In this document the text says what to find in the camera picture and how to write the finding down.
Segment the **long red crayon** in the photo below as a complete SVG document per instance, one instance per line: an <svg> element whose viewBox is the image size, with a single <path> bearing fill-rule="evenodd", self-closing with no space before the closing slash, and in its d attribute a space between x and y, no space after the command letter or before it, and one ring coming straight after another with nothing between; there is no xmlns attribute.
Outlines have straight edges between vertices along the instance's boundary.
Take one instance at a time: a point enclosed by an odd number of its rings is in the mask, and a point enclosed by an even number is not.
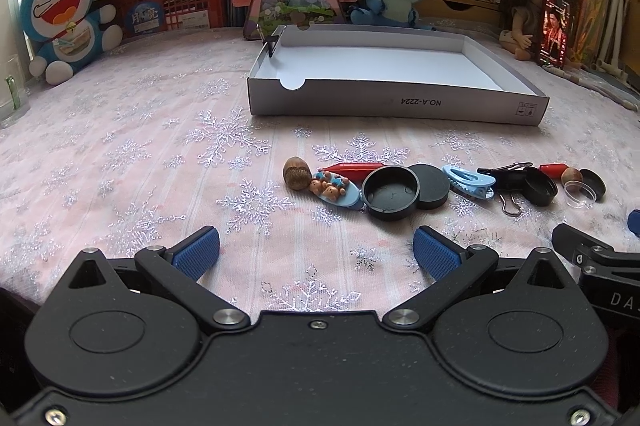
<svg viewBox="0 0 640 426"><path fill-rule="evenodd" d="M331 172L341 177L348 178L349 181L363 182L371 172L384 167L382 163L338 163L331 166L321 167L322 172Z"/></svg>

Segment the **Doraemon plush toy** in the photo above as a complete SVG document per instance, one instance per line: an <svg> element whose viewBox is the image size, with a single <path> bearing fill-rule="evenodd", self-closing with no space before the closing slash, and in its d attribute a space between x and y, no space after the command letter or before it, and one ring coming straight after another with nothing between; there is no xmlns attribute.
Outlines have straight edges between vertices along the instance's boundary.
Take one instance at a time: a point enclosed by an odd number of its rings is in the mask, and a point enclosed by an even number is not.
<svg viewBox="0 0 640 426"><path fill-rule="evenodd" d="M57 86L104 52L122 43L116 8L92 7L93 0L22 0L21 22L39 50L29 63L36 78Z"/></svg>

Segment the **small black lid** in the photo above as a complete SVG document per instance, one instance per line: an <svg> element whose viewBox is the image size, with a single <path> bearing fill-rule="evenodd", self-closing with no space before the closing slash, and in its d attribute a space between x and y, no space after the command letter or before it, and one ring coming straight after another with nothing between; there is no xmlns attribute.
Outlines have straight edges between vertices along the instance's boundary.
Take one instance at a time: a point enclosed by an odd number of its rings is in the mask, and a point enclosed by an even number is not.
<svg viewBox="0 0 640 426"><path fill-rule="evenodd" d="M593 190L593 193L596 194L596 201L603 201L606 193L606 186L599 175L586 168L580 169L579 172L582 174L582 182L584 182L585 185L588 185L590 189Z"/></svg>

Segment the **smartphone with lit screen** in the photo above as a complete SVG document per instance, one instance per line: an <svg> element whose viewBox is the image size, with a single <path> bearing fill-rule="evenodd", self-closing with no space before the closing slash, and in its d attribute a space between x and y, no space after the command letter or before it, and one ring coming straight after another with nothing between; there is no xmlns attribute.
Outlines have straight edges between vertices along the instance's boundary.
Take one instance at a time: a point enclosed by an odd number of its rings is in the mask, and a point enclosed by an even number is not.
<svg viewBox="0 0 640 426"><path fill-rule="evenodd" d="M567 1L542 0L536 50L536 61L540 66L564 67L571 21Z"/></svg>

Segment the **black binder clip on box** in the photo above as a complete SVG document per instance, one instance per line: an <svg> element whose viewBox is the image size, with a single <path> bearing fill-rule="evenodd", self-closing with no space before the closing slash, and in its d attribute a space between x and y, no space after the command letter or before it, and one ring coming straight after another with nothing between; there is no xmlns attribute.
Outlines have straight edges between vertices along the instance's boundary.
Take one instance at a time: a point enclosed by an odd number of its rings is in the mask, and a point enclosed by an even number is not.
<svg viewBox="0 0 640 426"><path fill-rule="evenodd" d="M260 39L262 39L262 45L267 50L269 57L272 57L274 51L276 51L276 46L279 42L282 31L285 30L285 28L285 25L280 25L273 30L267 30L260 25L256 26Z"/></svg>

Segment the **brown walnut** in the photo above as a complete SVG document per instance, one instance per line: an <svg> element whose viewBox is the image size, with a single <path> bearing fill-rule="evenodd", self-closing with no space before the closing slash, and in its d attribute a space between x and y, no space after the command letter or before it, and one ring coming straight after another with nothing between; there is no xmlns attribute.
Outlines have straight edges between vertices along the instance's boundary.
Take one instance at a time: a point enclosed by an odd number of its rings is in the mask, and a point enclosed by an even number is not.
<svg viewBox="0 0 640 426"><path fill-rule="evenodd" d="M312 180L312 173L305 160L293 156L285 161L283 166L283 180L289 189L293 191L303 191L308 189Z"/></svg>
<svg viewBox="0 0 640 426"><path fill-rule="evenodd" d="M582 182L582 172L574 167L567 167L561 173L561 184L567 185L570 182Z"/></svg>

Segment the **light blue hair clip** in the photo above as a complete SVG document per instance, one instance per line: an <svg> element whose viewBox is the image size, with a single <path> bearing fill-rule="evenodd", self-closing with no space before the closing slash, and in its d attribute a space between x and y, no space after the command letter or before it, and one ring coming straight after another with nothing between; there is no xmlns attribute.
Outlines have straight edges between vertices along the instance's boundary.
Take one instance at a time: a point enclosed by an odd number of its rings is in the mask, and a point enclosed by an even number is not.
<svg viewBox="0 0 640 426"><path fill-rule="evenodd" d="M445 165L442 172L449 180L450 186L463 195L487 201L494 197L496 179L491 175L483 175L462 168Z"/></svg>

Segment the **large black round lid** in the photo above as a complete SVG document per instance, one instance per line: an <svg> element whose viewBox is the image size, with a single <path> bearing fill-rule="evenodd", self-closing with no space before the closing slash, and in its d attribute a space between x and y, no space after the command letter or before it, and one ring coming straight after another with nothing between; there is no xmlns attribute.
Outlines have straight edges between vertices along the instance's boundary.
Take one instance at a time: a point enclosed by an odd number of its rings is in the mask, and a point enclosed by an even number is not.
<svg viewBox="0 0 640 426"><path fill-rule="evenodd" d="M442 169L427 164L414 164L409 169L420 182L416 207L432 210L442 207L448 199L450 181Z"/></svg>

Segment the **black binder clip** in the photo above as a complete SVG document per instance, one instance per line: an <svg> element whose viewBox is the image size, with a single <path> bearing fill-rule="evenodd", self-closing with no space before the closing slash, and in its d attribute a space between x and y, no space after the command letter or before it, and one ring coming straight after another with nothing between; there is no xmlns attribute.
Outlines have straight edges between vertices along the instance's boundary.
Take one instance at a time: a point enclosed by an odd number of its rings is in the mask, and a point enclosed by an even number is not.
<svg viewBox="0 0 640 426"><path fill-rule="evenodd" d="M276 51L276 46L279 42L282 31L285 30L285 28L285 25L280 25L273 30L267 30L260 25L256 26L260 39L262 39L262 45L267 50L269 57L272 57L274 51Z"/></svg>
<svg viewBox="0 0 640 426"><path fill-rule="evenodd" d="M529 168L532 163L514 163L498 168L478 168L477 172L489 175L495 179L492 189L501 201L502 212L509 217L519 217L522 207L514 199L515 194L528 198L530 186L528 183Z"/></svg>

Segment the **white pipe rack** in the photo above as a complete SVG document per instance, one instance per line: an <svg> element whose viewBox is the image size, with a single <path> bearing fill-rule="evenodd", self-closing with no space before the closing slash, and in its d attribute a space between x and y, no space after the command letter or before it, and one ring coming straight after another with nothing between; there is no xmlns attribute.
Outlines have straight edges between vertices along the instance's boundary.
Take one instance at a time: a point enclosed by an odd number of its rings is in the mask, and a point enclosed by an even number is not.
<svg viewBox="0 0 640 426"><path fill-rule="evenodd" d="M639 0L611 0L597 66L639 89Z"/></svg>

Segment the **blue clip with bears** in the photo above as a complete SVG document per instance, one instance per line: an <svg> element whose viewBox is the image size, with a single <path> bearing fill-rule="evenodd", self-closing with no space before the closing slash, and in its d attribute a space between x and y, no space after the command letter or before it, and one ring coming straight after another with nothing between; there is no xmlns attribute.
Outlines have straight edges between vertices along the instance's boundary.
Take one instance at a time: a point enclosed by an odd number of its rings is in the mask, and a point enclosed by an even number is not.
<svg viewBox="0 0 640 426"><path fill-rule="evenodd" d="M311 175L308 190L320 201L337 208L360 210L363 200L359 187L343 175L318 171Z"/></svg>

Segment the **red plastic crate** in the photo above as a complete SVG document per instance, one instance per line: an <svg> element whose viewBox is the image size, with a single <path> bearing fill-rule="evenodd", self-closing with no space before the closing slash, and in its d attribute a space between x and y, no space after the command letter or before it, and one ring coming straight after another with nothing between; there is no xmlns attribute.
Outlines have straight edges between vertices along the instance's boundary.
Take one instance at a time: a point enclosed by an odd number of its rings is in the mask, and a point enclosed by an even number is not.
<svg viewBox="0 0 640 426"><path fill-rule="evenodd" d="M167 30L224 27L227 0L93 0L98 8L111 4L115 24L124 38L156 34Z"/></svg>

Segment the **wooden drawer organiser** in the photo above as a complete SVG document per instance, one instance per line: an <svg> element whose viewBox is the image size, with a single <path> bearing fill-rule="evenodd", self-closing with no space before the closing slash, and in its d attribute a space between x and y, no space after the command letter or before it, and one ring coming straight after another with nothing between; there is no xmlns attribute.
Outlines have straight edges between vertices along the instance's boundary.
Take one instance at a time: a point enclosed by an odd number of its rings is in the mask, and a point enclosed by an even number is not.
<svg viewBox="0 0 640 426"><path fill-rule="evenodd" d="M477 0L421 0L414 4L421 18L441 18L474 22L492 27L500 25L499 4Z"/></svg>

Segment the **short red crayon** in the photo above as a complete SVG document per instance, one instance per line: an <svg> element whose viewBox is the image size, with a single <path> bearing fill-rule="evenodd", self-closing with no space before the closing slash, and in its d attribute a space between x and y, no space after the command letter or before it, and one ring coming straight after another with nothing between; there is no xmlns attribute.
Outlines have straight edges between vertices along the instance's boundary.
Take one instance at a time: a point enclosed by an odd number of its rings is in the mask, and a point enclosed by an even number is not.
<svg viewBox="0 0 640 426"><path fill-rule="evenodd" d="M550 179L559 180L564 171L568 169L568 166L563 163L542 164L538 169L548 175Z"/></svg>

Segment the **white cardboard box tray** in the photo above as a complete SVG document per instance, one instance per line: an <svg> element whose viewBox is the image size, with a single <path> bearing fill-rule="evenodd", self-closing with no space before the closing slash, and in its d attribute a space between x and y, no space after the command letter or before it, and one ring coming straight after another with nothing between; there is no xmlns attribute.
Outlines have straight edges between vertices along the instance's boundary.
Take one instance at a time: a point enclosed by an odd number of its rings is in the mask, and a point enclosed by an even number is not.
<svg viewBox="0 0 640 426"><path fill-rule="evenodd" d="M536 127L549 97L463 34L357 25L282 31L247 77L255 116L390 117Z"/></svg>

